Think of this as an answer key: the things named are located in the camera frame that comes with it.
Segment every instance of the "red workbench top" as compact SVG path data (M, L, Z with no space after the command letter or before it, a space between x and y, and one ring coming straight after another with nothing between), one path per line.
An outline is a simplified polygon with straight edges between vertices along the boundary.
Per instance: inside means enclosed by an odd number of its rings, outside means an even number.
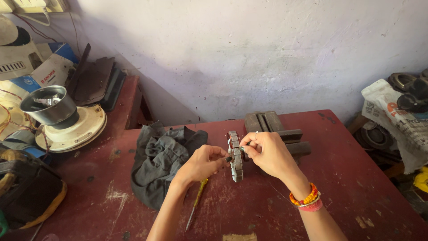
M127 80L124 90L131 86ZM60 241L145 240L157 216L131 191L130 171L140 130L124 130L132 96L121 93L108 114L104 132L56 164L68 184L64 201L40 229L36 240L55 234ZM389 179L330 110L279 116L286 130L301 129L312 154L299 165L322 192L322 200L349 240L424 240L428 227ZM246 134L244 120L189 124L208 132L208 144L227 148L226 133ZM209 178L190 230L184 232L199 185L185 198L177 240L223 240L224 235L255 234L257 240L308 240L289 190L244 163L244 180L235 183L230 169ZM35 228L9 233L22 240Z

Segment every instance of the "bracelet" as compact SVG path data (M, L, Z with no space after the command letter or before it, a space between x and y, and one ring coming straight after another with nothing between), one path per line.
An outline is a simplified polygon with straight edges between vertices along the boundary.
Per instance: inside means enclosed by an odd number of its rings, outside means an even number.
M318 211L321 207L322 207L322 201L321 199L318 199L317 201L314 201L313 203L305 207L299 207L299 209L302 211L315 212L315 211Z
M315 212L319 210L323 205L320 199L321 193L315 187L315 185L311 182L309 183L312 187L312 192L302 201L297 201L294 198L293 193L290 193L291 202L300 210Z
M317 199L317 197L318 197L318 194L319 194L319 192L318 192L318 190L317 190L317 188L315 187L315 185L312 183L312 182L310 182L309 183L310 185L311 185L311 187L312 187L312 192L304 199L304 200L302 200L302 201L297 201L295 198L294 198L294 195L293 195L293 193L290 193L290 200L291 200L291 202L294 204L294 205L296 205L296 206L302 206L302 205L306 205L306 204L310 204L310 203L312 203L315 199Z

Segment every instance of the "forearm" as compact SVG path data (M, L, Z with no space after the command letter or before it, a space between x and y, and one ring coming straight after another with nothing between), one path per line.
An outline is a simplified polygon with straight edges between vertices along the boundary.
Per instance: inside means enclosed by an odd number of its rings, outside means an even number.
M147 240L169 241L175 237L184 197L190 184L172 181Z
M315 212L302 210L299 210L299 212L305 225L306 232L308 233L309 240L348 240L325 207L321 207Z
M292 172L284 175L281 180L293 193L296 200L304 200L312 190L309 181L297 166L293 166L291 168ZM311 241L347 240L334 219L324 207L321 207L315 212L302 210L299 210L299 212Z

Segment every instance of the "orange beaded bracelet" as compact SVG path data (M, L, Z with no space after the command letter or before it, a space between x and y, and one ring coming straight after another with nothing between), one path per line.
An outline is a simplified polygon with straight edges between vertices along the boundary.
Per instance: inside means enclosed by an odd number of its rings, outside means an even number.
M315 199L317 199L317 197L318 197L317 188L315 187L315 185L312 182L310 182L309 184L311 184L312 192L302 201L297 201L294 198L293 193L290 193L290 200L294 205L296 205L296 206L306 205L306 204L313 202Z

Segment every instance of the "wrist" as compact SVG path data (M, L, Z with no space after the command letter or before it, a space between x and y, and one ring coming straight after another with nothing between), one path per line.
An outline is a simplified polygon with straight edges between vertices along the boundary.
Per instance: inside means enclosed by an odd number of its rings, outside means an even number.
M173 188L173 190L187 192L187 190L192 186L193 182L189 179L181 179L178 177L174 177L169 185L169 189Z
M300 170L290 172L282 176L280 180L293 193L296 200L304 200L312 191L308 179Z

